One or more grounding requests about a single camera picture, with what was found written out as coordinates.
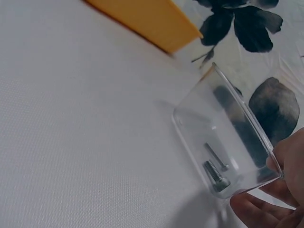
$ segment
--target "yellow board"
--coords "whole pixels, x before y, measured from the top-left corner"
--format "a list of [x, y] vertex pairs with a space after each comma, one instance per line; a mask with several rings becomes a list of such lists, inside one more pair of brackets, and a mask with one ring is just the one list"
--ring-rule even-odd
[[171, 0], [86, 0], [167, 53], [202, 38]]

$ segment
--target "white tablecloth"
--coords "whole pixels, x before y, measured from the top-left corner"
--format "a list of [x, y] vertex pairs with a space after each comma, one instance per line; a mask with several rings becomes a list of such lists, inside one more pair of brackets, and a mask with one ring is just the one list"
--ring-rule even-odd
[[80, 0], [0, 0], [0, 227], [241, 227], [171, 122], [199, 74]]

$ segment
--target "metal screw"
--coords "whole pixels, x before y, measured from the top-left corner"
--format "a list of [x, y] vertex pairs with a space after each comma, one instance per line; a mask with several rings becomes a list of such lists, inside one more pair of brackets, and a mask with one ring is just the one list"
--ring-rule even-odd
[[219, 173], [219, 171], [211, 160], [204, 162], [203, 166], [206, 172], [210, 174], [212, 182], [214, 182], [213, 188], [216, 192], [221, 192], [230, 185], [230, 181], [228, 180], [228, 178], [223, 177]]
[[225, 164], [219, 157], [218, 155], [214, 152], [214, 150], [211, 148], [211, 146], [206, 142], [204, 144], [205, 148], [207, 149], [207, 151], [209, 153], [211, 153], [211, 155], [217, 160], [217, 162], [219, 163], [219, 165], [221, 166], [221, 170], [223, 172], [227, 171], [229, 169], [229, 165]]

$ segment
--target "screw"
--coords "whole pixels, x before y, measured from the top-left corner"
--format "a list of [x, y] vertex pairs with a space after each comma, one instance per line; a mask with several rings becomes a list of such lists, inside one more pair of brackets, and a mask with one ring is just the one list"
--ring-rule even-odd
[[211, 155], [217, 160], [217, 162], [219, 163], [219, 165], [221, 166], [221, 170], [223, 172], [227, 171], [229, 169], [229, 165], [225, 164], [219, 157], [218, 155], [214, 152], [214, 150], [210, 147], [210, 145], [206, 142], [204, 144], [206, 150], [211, 153]]
[[212, 182], [214, 182], [213, 188], [216, 192], [221, 192], [230, 185], [230, 181], [228, 180], [228, 178], [223, 177], [219, 173], [219, 171], [211, 160], [204, 162], [203, 166], [206, 172], [209, 173], [209, 175], [211, 176], [210, 179], [212, 179]]

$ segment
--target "transparent container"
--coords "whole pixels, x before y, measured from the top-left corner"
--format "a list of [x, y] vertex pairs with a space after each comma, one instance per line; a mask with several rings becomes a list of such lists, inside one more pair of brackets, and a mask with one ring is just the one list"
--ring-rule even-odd
[[[216, 197], [227, 199], [283, 177], [270, 140], [216, 64], [175, 108], [173, 121]], [[269, 156], [278, 172], [266, 167]]]

